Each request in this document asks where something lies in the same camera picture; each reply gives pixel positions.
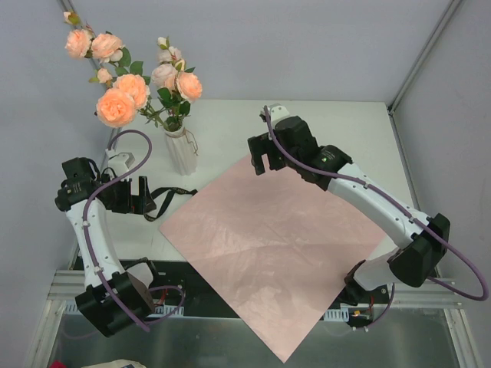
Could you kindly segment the pink wrapping paper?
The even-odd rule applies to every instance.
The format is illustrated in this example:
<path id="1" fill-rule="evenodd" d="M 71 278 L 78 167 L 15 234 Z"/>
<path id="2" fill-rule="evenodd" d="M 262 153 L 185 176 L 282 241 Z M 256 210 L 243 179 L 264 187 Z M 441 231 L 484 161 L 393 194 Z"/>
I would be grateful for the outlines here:
<path id="1" fill-rule="evenodd" d="M 256 175 L 249 157 L 160 231 L 281 361 L 385 236 L 354 206 L 290 169 Z"/>

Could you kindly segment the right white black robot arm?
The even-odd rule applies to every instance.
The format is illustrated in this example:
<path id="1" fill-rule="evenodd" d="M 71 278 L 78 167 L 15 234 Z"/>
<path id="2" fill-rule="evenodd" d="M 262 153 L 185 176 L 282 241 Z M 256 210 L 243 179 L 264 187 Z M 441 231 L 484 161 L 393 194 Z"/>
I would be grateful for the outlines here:
<path id="1" fill-rule="evenodd" d="M 355 305 L 373 290 L 402 282 L 418 288 L 433 272 L 447 250 L 434 238 L 449 238 L 450 221 L 441 214 L 430 217 L 403 202 L 391 204 L 371 190 L 373 182 L 352 158 L 336 146 L 320 146 L 300 117 L 277 122 L 268 133 L 248 139 L 252 165 L 258 175 L 288 166 L 306 182 L 353 205 L 374 222 L 396 245 L 396 250 L 358 262 L 344 279 L 343 302 Z"/>

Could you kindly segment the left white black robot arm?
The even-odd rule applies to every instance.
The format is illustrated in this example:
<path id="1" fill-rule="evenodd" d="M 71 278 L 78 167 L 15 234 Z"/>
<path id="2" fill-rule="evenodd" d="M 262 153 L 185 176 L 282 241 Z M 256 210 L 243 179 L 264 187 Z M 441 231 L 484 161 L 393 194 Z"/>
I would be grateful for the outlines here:
<path id="1" fill-rule="evenodd" d="M 92 159 L 77 157 L 62 169 L 66 178 L 54 202 L 74 229 L 84 266 L 84 291 L 75 298 L 76 305 L 99 332 L 111 337 L 154 312 L 152 298 L 163 282 L 147 258 L 126 267 L 120 263 L 107 213 L 145 215 L 157 206 L 144 176 L 134 195 L 130 180 L 110 186 L 110 176 L 100 173 Z"/>

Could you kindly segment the pale pink rose stem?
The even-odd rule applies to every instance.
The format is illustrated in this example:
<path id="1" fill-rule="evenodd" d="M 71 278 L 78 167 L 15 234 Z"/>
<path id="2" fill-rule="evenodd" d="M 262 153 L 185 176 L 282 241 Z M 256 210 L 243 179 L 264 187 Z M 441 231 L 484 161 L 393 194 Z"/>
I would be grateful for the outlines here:
<path id="1" fill-rule="evenodd" d="M 169 38 L 158 37 L 158 66 L 150 78 L 157 89 L 165 88 L 181 100 L 190 103 L 202 96 L 203 86 L 193 69 L 186 69 L 186 61 L 180 49 L 170 44 Z"/>

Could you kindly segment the peach rose stem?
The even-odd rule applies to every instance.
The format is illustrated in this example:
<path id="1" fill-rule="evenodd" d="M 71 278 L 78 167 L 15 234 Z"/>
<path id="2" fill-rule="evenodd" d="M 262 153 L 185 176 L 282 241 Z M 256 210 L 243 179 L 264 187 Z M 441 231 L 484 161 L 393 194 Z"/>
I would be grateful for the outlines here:
<path id="1" fill-rule="evenodd" d="M 153 70 L 151 80 L 167 113 L 161 124 L 169 132 L 181 129 L 183 120 L 190 114 L 191 104 L 202 96 L 203 86 L 193 72 L 194 68 L 187 68 L 184 59 L 165 62 Z"/>
<path id="2" fill-rule="evenodd" d="M 139 74 L 123 74 L 109 79 L 104 68 L 97 72 L 97 81 L 109 85 L 95 106 L 95 116 L 106 126 L 121 128 L 132 123 L 137 115 L 153 121 L 158 127 L 163 124 L 160 111 L 151 106 L 150 88 Z"/>
<path id="3" fill-rule="evenodd" d="M 116 65 L 124 59 L 125 45 L 117 36 L 110 33 L 96 35 L 88 24 L 83 24 L 74 11 L 63 13 L 64 22 L 74 28 L 68 33 L 64 49 L 73 59 L 94 59 L 99 62 L 91 83 L 110 85 L 114 77 L 104 64 Z"/>

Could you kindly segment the black printed ribbon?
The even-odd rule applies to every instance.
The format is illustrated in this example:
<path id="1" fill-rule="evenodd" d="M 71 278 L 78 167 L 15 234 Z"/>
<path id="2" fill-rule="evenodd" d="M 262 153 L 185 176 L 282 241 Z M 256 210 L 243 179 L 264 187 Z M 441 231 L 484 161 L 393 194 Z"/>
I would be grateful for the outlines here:
<path id="1" fill-rule="evenodd" d="M 165 194 L 166 197 L 163 200 L 163 203 L 160 206 L 156 216 L 152 216 L 152 215 L 149 215 L 146 213 L 143 215 L 143 217 L 148 222 L 155 222 L 157 219 L 159 219 L 161 216 L 164 215 L 166 210 L 169 208 L 169 206 L 173 200 L 173 197 L 175 195 L 194 196 L 197 193 L 198 193 L 197 189 L 187 190 L 187 189 L 182 189 L 179 187 L 161 187 L 161 188 L 155 189 L 150 193 L 150 196 L 152 199 L 157 199 L 162 194 Z"/>

